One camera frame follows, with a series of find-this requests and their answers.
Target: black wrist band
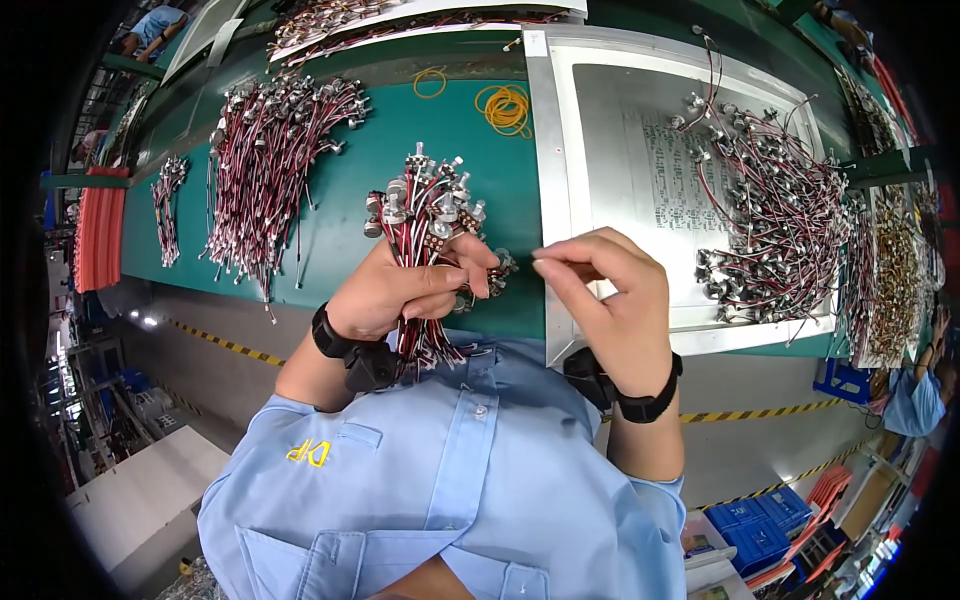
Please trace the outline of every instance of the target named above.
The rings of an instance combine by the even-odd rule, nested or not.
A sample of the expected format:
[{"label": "black wrist band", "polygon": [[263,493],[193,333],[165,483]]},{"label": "black wrist band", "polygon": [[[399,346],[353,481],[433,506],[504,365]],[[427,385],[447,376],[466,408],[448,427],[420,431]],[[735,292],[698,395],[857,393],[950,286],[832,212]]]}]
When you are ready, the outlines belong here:
[{"label": "black wrist band", "polygon": [[666,412],[674,394],[677,393],[677,378],[684,374],[683,359],[676,352],[672,354],[673,367],[670,369],[670,376],[667,377],[663,391],[658,396],[624,396],[616,390],[616,400],[620,404],[620,412],[623,413],[624,419],[634,423],[652,423]]},{"label": "black wrist band", "polygon": [[396,354],[385,342],[348,340],[330,325],[326,302],[313,315],[313,343],[323,356],[342,358],[348,369],[344,385],[351,392],[372,392],[389,388],[396,378]]},{"label": "black wrist band", "polygon": [[635,423],[649,423],[657,420],[670,406],[677,393],[677,378],[684,374],[684,361],[673,352],[673,367],[667,377],[663,391],[656,397],[625,396],[604,372],[600,363],[589,348],[577,350],[564,360],[566,380],[603,413],[616,401],[620,404],[623,417]]}]

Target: gray floor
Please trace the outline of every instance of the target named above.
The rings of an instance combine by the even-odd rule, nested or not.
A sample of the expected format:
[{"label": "gray floor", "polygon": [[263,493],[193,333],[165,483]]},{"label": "gray floor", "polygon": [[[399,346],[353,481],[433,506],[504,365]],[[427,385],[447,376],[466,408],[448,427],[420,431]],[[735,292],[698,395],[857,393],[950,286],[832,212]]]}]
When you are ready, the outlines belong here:
[{"label": "gray floor", "polygon": [[[283,305],[273,308],[276,325],[262,304],[158,285],[154,303],[142,312],[286,358],[306,335],[312,315]],[[120,330],[130,365],[200,406],[202,426],[227,449],[273,389],[277,367],[170,324],[126,324]],[[810,389],[819,362],[731,354],[687,357],[681,412],[780,408],[826,399]],[[846,403],[767,419],[686,424],[684,502],[695,507],[755,492],[826,462],[872,433]],[[804,480],[800,488],[811,483]]]}]

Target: yellow rubber band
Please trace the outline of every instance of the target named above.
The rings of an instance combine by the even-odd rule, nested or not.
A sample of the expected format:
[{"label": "yellow rubber band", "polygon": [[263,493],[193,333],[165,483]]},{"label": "yellow rubber band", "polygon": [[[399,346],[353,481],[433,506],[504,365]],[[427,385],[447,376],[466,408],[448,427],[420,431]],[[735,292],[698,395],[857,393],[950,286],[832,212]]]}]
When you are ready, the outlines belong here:
[{"label": "yellow rubber band", "polygon": [[[480,108],[480,97],[490,90],[493,94]],[[500,135],[517,135],[523,139],[533,137],[533,132],[527,127],[530,110],[530,97],[525,89],[519,85],[490,85],[484,87],[473,99],[473,106],[482,112],[493,130]]]},{"label": "yellow rubber band", "polygon": [[[420,91],[417,89],[417,85],[420,84],[420,79],[422,79],[424,75],[431,75],[431,74],[439,75],[441,79],[444,80],[444,84],[440,86],[440,91],[438,91],[436,94],[430,94],[429,96],[426,96],[420,93]],[[414,93],[420,96],[421,98],[436,98],[437,96],[444,93],[445,89],[446,89],[446,75],[444,75],[443,71],[438,71],[437,69],[426,69],[419,72],[417,74],[417,77],[414,78]]]}]

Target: blue stool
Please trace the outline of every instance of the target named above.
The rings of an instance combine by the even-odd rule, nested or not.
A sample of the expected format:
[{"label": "blue stool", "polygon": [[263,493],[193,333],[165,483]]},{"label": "blue stool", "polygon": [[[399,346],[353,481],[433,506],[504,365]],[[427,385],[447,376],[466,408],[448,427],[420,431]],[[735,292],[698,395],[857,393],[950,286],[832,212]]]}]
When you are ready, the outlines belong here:
[{"label": "blue stool", "polygon": [[[866,404],[870,401],[870,374],[870,370],[861,371],[851,365],[837,365],[837,359],[828,358],[824,381],[814,381],[813,391],[838,397],[853,404]],[[856,392],[845,389],[847,385],[856,386]]]}]

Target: green workbench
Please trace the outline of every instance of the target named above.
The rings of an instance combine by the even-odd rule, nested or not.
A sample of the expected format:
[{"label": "green workbench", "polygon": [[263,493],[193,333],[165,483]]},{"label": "green workbench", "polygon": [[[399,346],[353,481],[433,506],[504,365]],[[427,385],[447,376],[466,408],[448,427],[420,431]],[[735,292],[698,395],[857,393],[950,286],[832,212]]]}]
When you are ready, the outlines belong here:
[{"label": "green workbench", "polygon": [[[817,93],[814,111],[825,148],[841,159],[857,157],[845,112],[846,100],[832,66],[794,33],[739,0],[666,3],[643,10],[614,2],[591,0],[589,25],[617,27],[698,44],[690,24],[708,29],[724,54],[747,62],[807,94]],[[247,16],[244,26],[270,18],[266,6]],[[323,155],[309,175],[311,197],[318,209],[301,209],[300,236],[304,257],[302,289],[296,278],[296,237],[284,255],[283,273],[275,278],[273,302],[313,308],[324,302],[364,256],[372,240],[363,236],[364,199],[382,189],[402,167],[402,161],[422,141],[433,157],[461,156],[471,173],[475,198],[488,203],[484,231],[492,247],[508,248],[521,271],[511,276],[505,294],[478,302],[467,315],[451,317],[450,326],[497,335],[542,338],[543,284],[529,269],[530,250],[540,245],[540,193],[532,140],[496,133],[473,107],[476,93],[491,84],[525,85],[522,52],[503,53],[511,32],[434,34],[384,41],[309,61],[302,69],[322,79],[332,74],[357,78],[369,88],[373,113],[358,130],[333,132],[348,144],[340,156]],[[255,281],[233,285],[233,276],[214,281],[217,266],[197,260],[206,241],[206,164],[212,131],[224,103],[224,91],[251,79],[270,76],[265,46],[269,37],[240,41],[230,47],[224,63],[207,69],[199,64],[157,90],[144,111],[134,151],[139,173],[127,193],[121,271],[206,292],[259,300]],[[158,64],[164,66],[173,50]],[[443,94],[422,99],[411,82],[422,69],[445,69],[449,79]],[[421,92],[438,89],[423,83]],[[172,150],[187,155],[191,170],[177,198],[180,259],[160,266],[156,220],[150,183],[156,181],[158,158]],[[749,353],[826,356],[843,352],[831,335],[783,345],[749,348]]]}]

